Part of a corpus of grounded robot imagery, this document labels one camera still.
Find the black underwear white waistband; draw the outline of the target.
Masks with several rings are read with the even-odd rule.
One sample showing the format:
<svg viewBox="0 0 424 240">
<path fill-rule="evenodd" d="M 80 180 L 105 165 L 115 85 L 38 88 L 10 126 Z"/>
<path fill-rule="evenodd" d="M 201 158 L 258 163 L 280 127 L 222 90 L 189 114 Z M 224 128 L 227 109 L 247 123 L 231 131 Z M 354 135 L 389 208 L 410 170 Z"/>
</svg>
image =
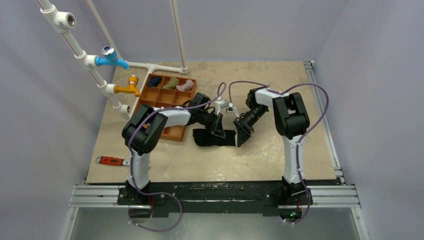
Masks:
<svg viewBox="0 0 424 240">
<path fill-rule="evenodd" d="M 195 128 L 192 130 L 194 142 L 199 147 L 235 147 L 236 146 L 236 131 L 225 130 L 225 137 L 219 137 L 210 134 L 206 129 Z"/>
</svg>

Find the orange compartment tray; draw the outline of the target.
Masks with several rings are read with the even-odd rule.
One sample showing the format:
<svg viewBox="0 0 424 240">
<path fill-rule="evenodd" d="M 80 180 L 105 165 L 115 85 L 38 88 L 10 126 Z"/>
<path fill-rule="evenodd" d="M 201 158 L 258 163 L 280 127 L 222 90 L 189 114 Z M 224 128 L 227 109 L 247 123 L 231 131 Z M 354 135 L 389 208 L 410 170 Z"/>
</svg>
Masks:
<svg viewBox="0 0 424 240">
<path fill-rule="evenodd" d="M 150 81 L 150 79 L 153 76 L 161 76 L 162 81 L 157 87 L 148 87 L 146 84 Z M 147 75 L 146 82 L 143 85 L 143 88 L 140 91 L 140 98 L 136 101 L 136 105 L 134 107 L 134 110 L 136 111 L 137 108 L 142 104 L 148 104 L 152 107 L 156 108 L 174 108 L 180 105 L 183 105 L 185 102 L 192 100 L 195 92 L 197 83 L 196 80 L 193 78 L 186 78 L 181 76 L 175 76 L 179 79 L 178 85 L 183 84 L 186 80 L 192 80 L 194 82 L 194 85 L 190 91 L 178 91 L 177 89 L 169 90 L 164 89 L 163 85 L 166 84 L 169 80 L 170 75 L 163 75 L 163 74 L 155 74 L 150 73 Z"/>
</svg>

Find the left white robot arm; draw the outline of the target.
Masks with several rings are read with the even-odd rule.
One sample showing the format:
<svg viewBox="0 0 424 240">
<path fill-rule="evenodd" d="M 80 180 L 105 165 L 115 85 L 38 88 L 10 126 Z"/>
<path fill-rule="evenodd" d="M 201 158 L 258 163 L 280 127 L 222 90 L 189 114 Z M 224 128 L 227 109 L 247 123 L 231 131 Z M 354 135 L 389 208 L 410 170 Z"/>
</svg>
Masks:
<svg viewBox="0 0 424 240">
<path fill-rule="evenodd" d="M 127 181 L 133 187 L 129 193 L 132 201 L 142 205 L 149 199 L 149 191 L 145 187 L 150 183 L 150 155 L 165 128 L 200 124 L 204 126 L 207 138 L 226 138 L 220 111 L 208 111 L 208 107 L 219 105 L 221 100 L 220 95 L 210 99 L 198 92 L 187 106 L 152 107 L 142 104 L 137 109 L 121 132 L 130 151 L 130 172 Z"/>
</svg>

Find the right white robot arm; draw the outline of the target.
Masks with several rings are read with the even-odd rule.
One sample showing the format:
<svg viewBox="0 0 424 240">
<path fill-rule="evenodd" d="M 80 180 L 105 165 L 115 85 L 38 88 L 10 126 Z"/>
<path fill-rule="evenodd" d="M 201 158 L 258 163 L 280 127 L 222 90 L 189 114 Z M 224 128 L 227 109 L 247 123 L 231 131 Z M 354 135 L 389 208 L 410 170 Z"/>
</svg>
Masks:
<svg viewBox="0 0 424 240">
<path fill-rule="evenodd" d="M 249 111 L 237 117 L 235 144 L 241 147 L 254 132 L 254 124 L 269 109 L 273 110 L 274 125 L 282 137 L 284 147 L 284 172 L 280 196 L 288 204 L 294 203 L 306 191 L 303 155 L 303 135 L 310 119 L 300 93 L 279 95 L 266 87 L 254 88 L 247 94 Z"/>
</svg>

